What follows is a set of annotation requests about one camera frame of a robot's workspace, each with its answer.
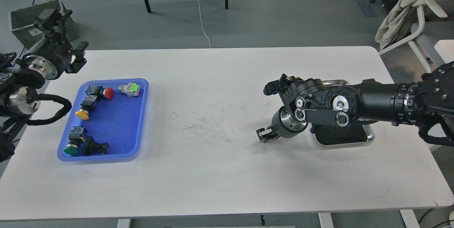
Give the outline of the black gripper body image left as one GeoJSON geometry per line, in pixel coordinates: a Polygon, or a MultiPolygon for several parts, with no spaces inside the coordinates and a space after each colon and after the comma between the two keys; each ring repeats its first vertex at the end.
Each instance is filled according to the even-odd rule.
{"type": "Polygon", "coordinates": [[[42,38],[23,56],[26,67],[39,71],[46,80],[58,79],[70,64],[72,48],[66,40],[56,43],[42,38]]]}

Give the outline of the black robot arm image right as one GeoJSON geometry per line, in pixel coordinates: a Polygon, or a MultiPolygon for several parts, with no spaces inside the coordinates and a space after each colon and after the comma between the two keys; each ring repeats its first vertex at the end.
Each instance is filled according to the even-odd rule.
{"type": "Polygon", "coordinates": [[[352,125],[378,121],[415,125],[423,141],[453,146],[453,62],[422,74],[420,82],[382,84],[365,79],[349,85],[344,80],[307,79],[282,76],[266,84],[264,95],[278,94],[283,105],[271,125],[256,131],[265,143],[271,139],[293,138],[309,124],[311,133],[321,128],[336,132],[352,125]]]}

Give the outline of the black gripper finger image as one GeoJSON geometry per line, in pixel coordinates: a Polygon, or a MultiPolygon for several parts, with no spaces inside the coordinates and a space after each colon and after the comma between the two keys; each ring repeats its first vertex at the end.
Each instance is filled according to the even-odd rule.
{"type": "Polygon", "coordinates": [[[266,143],[270,140],[279,138],[279,135],[275,133],[271,128],[260,128],[256,130],[260,143],[266,143]]]}
{"type": "Polygon", "coordinates": [[[72,10],[45,9],[35,18],[33,26],[44,33],[43,38],[52,42],[68,42],[65,21],[70,18],[72,10]]]}
{"type": "Polygon", "coordinates": [[[78,73],[86,65],[87,60],[84,58],[85,50],[89,46],[88,41],[80,42],[75,48],[70,50],[70,54],[75,57],[67,67],[67,73],[78,73]]]}

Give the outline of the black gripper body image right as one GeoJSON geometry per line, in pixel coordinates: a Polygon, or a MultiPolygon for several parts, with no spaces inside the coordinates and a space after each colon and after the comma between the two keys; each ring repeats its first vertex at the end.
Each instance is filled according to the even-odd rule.
{"type": "Polygon", "coordinates": [[[308,123],[294,120],[287,110],[278,110],[271,120],[271,138],[290,139],[306,130],[307,127],[308,123]]]}

